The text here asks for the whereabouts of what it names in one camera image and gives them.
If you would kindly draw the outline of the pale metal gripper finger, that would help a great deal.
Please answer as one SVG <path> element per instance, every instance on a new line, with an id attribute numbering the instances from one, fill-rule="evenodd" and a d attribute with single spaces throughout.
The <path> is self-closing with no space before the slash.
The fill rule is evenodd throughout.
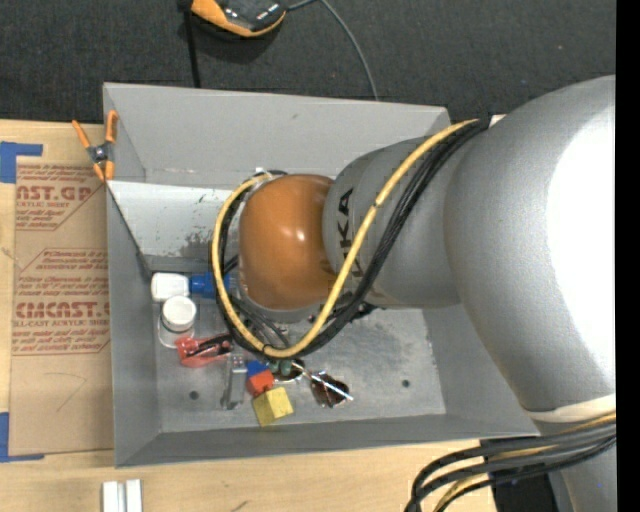
<path id="1" fill-rule="evenodd" d="M 233 391 L 233 378 L 234 378 L 234 363 L 235 356 L 229 355 L 226 362 L 225 367 L 225 376 L 224 376 L 224 391 L 221 397 L 221 407 L 224 410 L 232 410 L 235 405 L 232 399 L 232 391 Z"/>
<path id="2" fill-rule="evenodd" d="M 244 356 L 236 354 L 232 357 L 232 408 L 243 404 L 247 367 Z"/>

